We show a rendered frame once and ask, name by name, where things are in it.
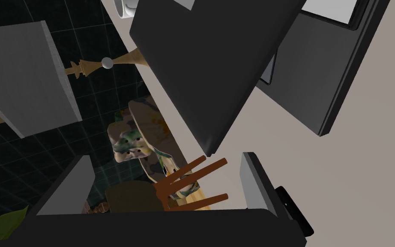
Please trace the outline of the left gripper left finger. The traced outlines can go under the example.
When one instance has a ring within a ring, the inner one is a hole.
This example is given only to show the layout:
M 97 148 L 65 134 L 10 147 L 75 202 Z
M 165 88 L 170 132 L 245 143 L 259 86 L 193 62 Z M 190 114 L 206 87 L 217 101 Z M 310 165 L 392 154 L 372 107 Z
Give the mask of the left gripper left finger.
M 29 215 L 82 213 L 94 180 L 90 156 L 75 157 L 29 211 Z

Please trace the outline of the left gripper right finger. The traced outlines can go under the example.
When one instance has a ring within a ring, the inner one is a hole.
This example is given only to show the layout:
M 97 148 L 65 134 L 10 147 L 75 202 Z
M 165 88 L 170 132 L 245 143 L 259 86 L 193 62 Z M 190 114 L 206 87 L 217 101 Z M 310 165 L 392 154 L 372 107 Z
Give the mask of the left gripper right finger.
M 240 179 L 247 208 L 267 209 L 278 218 L 292 219 L 254 152 L 242 153 Z

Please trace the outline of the brown wooden chair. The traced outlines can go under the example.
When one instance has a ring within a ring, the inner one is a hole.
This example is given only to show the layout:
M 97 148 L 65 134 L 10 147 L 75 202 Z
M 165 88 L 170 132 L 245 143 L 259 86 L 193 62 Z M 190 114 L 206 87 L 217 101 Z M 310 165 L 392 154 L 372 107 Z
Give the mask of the brown wooden chair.
M 204 198 L 195 202 L 170 208 L 168 196 L 187 185 L 201 179 L 227 164 L 222 158 L 191 175 L 181 178 L 206 160 L 201 156 L 160 182 L 150 184 L 145 181 L 127 181 L 109 187 L 105 191 L 109 209 L 112 213 L 152 212 L 152 211 L 194 211 L 228 199 L 228 194 Z

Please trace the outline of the green leafy plant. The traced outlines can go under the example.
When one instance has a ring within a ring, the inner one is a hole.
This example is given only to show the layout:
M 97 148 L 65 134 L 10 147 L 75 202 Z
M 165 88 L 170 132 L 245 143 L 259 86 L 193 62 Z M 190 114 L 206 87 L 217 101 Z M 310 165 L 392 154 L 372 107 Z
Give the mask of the green leafy plant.
M 0 216 L 0 240 L 8 239 L 13 231 L 19 227 L 26 216 L 27 210 L 28 206 Z

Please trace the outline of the camouflage patterned chair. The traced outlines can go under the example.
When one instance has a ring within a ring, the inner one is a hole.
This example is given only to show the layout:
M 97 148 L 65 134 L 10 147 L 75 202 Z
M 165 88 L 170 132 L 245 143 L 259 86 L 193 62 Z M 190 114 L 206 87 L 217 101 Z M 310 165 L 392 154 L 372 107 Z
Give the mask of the camouflage patterned chair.
M 152 96 L 130 101 L 115 119 L 107 133 L 118 163 L 139 160 L 155 183 L 187 164 Z

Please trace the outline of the black flat cabinet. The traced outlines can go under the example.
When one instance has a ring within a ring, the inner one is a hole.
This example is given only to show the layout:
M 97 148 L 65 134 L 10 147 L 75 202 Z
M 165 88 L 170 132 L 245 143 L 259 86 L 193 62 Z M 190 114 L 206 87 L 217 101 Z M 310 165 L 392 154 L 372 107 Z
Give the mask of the black flat cabinet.
M 139 0 L 130 36 L 205 156 L 216 153 L 306 0 Z

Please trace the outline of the dark grey framed cabinet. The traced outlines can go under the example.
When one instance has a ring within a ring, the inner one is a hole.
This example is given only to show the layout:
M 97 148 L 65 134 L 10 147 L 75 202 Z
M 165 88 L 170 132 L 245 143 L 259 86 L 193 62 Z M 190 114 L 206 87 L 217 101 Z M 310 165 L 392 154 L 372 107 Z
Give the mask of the dark grey framed cabinet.
M 257 88 L 330 132 L 390 0 L 307 0 Z

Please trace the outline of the tan wooden chess piece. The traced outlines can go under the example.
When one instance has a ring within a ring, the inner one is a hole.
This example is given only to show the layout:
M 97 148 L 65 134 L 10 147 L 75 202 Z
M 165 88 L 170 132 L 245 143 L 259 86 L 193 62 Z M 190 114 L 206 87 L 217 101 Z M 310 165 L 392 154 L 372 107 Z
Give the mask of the tan wooden chess piece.
M 141 51 L 136 48 L 135 50 L 124 54 L 120 57 L 113 59 L 114 65 L 117 64 L 140 64 L 148 66 L 145 58 L 141 54 Z M 101 61 L 86 61 L 86 60 L 79 60 L 78 64 L 70 61 L 71 67 L 65 69 L 66 75 L 74 74 L 76 78 L 80 77 L 80 74 L 87 77 L 92 72 L 98 70 L 102 67 Z

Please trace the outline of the grey box cabinet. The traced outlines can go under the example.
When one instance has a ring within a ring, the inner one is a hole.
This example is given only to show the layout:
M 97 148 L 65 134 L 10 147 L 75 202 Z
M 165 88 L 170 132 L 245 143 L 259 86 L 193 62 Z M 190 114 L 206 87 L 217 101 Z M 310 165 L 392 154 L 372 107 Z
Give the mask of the grey box cabinet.
M 82 120 L 45 21 L 0 26 L 0 118 L 20 138 Z

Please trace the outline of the white round cup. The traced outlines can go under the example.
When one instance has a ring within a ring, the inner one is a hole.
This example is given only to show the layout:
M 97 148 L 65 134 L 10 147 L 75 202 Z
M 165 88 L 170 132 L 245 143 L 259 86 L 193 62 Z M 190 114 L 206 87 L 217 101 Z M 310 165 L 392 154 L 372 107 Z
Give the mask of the white round cup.
M 114 0 L 114 5 L 119 17 L 134 17 L 138 2 L 139 0 Z

